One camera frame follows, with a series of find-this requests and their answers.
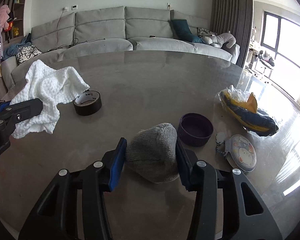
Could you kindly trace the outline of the white paper towel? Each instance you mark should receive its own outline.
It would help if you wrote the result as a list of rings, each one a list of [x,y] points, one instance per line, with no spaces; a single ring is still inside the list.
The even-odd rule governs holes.
[[[75,100],[90,86],[74,67],[55,70],[41,60],[31,64],[25,76],[25,87],[11,100],[11,105],[31,99],[40,99],[43,110],[38,116],[16,124],[12,137],[21,139],[32,132],[52,134],[60,118],[57,105]]]

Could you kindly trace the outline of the round cartoon bear case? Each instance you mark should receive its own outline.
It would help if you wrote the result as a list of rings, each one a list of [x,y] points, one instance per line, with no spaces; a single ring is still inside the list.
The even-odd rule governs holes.
[[[221,154],[233,168],[248,173],[256,167],[256,152],[252,143],[244,136],[236,134],[226,138],[223,132],[216,135],[216,152]]]

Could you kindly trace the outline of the grey knitted sock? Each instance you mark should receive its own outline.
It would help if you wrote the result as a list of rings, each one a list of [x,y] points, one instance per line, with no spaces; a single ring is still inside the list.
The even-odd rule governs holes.
[[[177,132],[170,123],[141,130],[126,149],[126,165],[147,181],[167,183],[179,177],[176,159]]]

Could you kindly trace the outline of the yellow blue item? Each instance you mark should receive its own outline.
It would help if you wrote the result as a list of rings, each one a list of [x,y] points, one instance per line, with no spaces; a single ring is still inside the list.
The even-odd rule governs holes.
[[[276,121],[258,108],[253,92],[244,92],[231,85],[217,95],[223,108],[248,132],[255,133],[259,137],[268,137],[279,131]]]

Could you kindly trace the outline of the floral cushion at left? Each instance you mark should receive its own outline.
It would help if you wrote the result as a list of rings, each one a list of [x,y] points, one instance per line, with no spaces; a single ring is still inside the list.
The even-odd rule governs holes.
[[[15,57],[17,59],[17,63],[22,64],[40,54],[42,54],[42,51],[40,51],[35,45],[29,45],[19,48]]]

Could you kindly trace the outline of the blue clothes on sofa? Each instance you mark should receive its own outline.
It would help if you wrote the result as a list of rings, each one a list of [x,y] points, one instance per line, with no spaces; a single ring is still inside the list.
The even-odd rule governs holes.
[[[31,44],[31,33],[29,33],[27,36],[23,37],[23,39],[19,43],[12,44],[6,49],[4,49],[2,61],[5,61],[10,57],[15,56],[19,49],[26,46],[30,46]]]

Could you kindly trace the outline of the black tape roll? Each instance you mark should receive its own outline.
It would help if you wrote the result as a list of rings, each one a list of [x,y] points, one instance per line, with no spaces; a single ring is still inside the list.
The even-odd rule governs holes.
[[[101,94],[95,90],[86,90],[73,102],[75,112],[80,116],[89,116],[98,112],[102,107]]]

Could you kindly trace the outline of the grey sectional sofa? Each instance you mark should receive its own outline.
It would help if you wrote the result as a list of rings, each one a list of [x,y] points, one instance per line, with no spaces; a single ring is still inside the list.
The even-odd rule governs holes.
[[[236,63],[238,44],[222,48],[182,41],[171,20],[187,20],[190,31],[207,29],[207,21],[176,10],[137,7],[112,7],[86,10],[37,25],[31,30],[31,45],[42,54],[22,64],[12,56],[1,63],[1,73],[8,89],[25,77],[30,65],[45,64],[76,57],[133,50],[176,51],[217,57]]]

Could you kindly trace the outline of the balcony chair with clothes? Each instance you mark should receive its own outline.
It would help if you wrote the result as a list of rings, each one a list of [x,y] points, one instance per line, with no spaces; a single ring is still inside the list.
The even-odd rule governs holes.
[[[254,62],[254,70],[270,78],[275,67],[273,58],[266,51],[261,50],[254,54]]]

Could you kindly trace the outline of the grey plush toy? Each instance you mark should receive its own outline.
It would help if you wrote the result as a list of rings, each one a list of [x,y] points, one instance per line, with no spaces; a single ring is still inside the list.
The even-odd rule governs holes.
[[[231,33],[223,33],[217,36],[203,36],[202,41],[216,48],[222,48],[226,44],[227,48],[232,48],[236,44],[236,39]]]

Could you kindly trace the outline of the black white floral cushion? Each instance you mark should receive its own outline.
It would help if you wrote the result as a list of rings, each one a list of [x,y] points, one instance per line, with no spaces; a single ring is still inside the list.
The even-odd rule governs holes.
[[[213,31],[209,31],[207,29],[204,28],[197,28],[197,36],[199,38],[202,38],[204,36],[217,36],[218,34],[213,32]]]

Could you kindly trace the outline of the teal cushion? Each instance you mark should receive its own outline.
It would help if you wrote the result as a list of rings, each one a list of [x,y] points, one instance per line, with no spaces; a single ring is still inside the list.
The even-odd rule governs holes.
[[[182,41],[205,44],[205,42],[200,37],[194,35],[190,31],[187,20],[182,20],[182,19],[171,20],[171,23],[176,35]]]

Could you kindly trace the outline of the dark grey curtain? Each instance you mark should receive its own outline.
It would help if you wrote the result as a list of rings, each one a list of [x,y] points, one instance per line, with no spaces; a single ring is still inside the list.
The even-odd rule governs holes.
[[[244,66],[253,27],[254,0],[212,0],[210,28],[221,34],[230,32],[240,46],[237,65]]]

